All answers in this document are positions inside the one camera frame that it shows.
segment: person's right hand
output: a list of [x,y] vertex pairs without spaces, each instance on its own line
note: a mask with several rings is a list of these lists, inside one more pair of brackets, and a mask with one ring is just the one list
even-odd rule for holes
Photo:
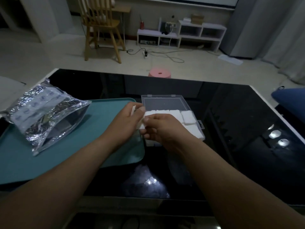
[[159,142],[168,151],[177,152],[182,143],[197,139],[170,114],[149,115],[144,117],[143,122],[145,129],[140,133],[144,138]]

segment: person's left hand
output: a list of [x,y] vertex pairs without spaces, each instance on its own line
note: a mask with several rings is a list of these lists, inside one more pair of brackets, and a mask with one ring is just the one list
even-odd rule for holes
[[[131,116],[132,107],[136,111]],[[101,135],[114,149],[122,146],[137,129],[139,121],[143,118],[145,107],[141,103],[129,102],[113,119],[106,131]]]

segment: silver foil bag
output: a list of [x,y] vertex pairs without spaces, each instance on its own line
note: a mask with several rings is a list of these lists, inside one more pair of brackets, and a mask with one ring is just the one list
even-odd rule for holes
[[73,98],[46,79],[0,113],[15,124],[36,156],[74,130],[90,103]]

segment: pink stool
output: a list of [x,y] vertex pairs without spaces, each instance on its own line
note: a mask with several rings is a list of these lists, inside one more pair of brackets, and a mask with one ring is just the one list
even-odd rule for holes
[[171,72],[162,68],[153,68],[150,70],[149,77],[157,77],[157,78],[171,78]]

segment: brown box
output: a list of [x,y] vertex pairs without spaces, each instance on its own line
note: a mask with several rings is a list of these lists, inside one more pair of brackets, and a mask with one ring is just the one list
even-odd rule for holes
[[191,17],[192,24],[202,25],[203,20],[204,20],[204,16],[192,14],[192,17]]

